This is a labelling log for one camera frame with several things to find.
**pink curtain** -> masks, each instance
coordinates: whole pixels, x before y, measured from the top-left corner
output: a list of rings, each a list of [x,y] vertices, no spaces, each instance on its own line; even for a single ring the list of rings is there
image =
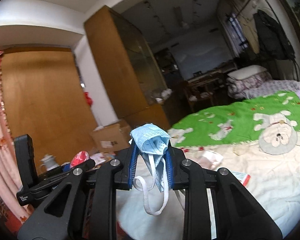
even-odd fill
[[[0,51],[0,62],[3,52]],[[4,113],[0,79],[0,197],[20,220],[29,217],[26,207],[21,207],[16,199],[16,193],[21,186],[18,167],[15,159],[13,141],[9,133]]]

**blue face mask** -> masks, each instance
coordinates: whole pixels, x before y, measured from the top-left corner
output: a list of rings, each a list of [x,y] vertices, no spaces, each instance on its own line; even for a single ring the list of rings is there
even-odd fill
[[[168,148],[170,136],[162,129],[153,124],[145,124],[131,131],[131,137],[140,150],[140,155],[145,161],[152,175],[152,185],[147,187],[146,181],[141,176],[133,179],[133,186],[143,191],[144,208],[150,215],[159,215],[168,202],[169,185],[167,179],[166,164],[163,155]],[[153,212],[149,206],[148,191],[157,185],[160,192],[164,192],[163,205],[160,210]]]

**metal screw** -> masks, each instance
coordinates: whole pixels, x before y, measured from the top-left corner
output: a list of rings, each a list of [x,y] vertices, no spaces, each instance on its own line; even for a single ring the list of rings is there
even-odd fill
[[[111,164],[112,166],[118,166],[118,165],[120,164],[120,161],[117,160],[117,159],[114,159],[114,160],[110,161],[110,164]]]
[[[221,175],[228,175],[229,174],[229,171],[226,168],[221,168],[219,170],[219,172],[220,172]]]
[[[80,168],[76,168],[73,170],[73,174],[76,176],[80,175],[81,173],[82,173],[82,169],[80,169]]]
[[[191,165],[191,160],[189,160],[189,159],[184,159],[183,161],[182,161],[182,164],[184,165],[184,166],[190,166]]]

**black jacket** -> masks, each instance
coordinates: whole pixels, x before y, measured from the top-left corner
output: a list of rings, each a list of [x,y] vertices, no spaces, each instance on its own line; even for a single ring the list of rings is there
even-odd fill
[[[275,59],[294,60],[293,47],[281,25],[261,10],[258,10],[253,18],[258,32],[260,51]]]

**white pillow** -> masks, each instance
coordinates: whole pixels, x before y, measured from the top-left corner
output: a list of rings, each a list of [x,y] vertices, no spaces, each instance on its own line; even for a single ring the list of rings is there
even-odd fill
[[[259,65],[251,65],[249,67],[244,67],[235,71],[232,71],[228,74],[229,77],[237,80],[246,79],[250,76],[253,76],[255,74],[261,73],[263,71],[266,71],[267,69],[259,66]]]

